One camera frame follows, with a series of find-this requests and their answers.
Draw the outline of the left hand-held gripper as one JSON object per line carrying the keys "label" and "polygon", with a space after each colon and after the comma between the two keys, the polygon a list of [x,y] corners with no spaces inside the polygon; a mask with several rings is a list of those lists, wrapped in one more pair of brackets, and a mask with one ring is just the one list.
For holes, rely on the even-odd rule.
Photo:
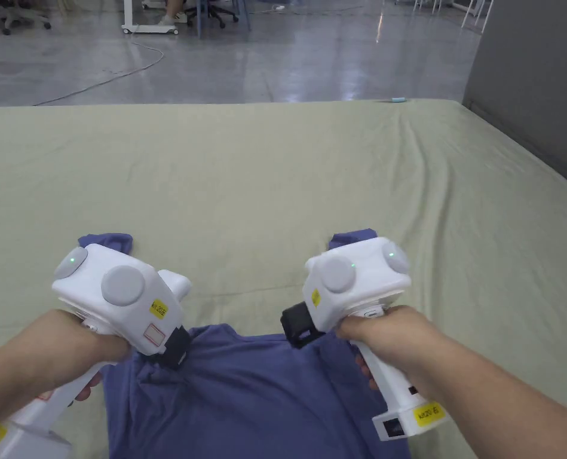
{"label": "left hand-held gripper", "polygon": [[[185,359],[191,338],[181,302],[192,286],[186,277],[99,244],[74,248],[54,277],[52,290],[86,328],[120,336],[166,368]],[[0,458],[68,458],[71,443],[52,425],[101,368],[94,365],[0,423]]]}

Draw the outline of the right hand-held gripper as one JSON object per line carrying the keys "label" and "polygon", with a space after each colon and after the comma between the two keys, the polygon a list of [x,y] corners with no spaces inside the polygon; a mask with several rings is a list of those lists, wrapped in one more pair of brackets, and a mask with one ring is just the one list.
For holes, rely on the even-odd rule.
{"label": "right hand-held gripper", "polygon": [[[281,315],[284,334],[301,349],[348,316],[374,319],[384,314],[411,285],[404,251],[385,237],[337,247],[310,258],[300,304]],[[358,343],[387,410],[373,418],[382,441],[428,432],[449,420],[437,402],[422,397],[406,376]]]}

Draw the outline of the person's right hand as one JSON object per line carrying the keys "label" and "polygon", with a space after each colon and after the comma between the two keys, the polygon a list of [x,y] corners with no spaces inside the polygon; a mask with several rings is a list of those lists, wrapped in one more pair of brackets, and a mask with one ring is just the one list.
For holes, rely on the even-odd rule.
{"label": "person's right hand", "polygon": [[362,343],[380,360],[399,369],[422,396],[445,402],[436,384],[433,360],[448,339],[412,307],[396,306],[374,319],[348,316],[336,334]]}

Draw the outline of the person's left hand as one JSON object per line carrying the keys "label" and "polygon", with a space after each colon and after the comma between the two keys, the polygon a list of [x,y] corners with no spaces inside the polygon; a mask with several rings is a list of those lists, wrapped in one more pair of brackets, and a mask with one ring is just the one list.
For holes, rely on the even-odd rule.
{"label": "person's left hand", "polygon": [[15,344],[22,354],[28,401],[72,382],[99,363],[120,362],[131,353],[123,338],[95,333],[62,310],[39,316],[15,338]]}

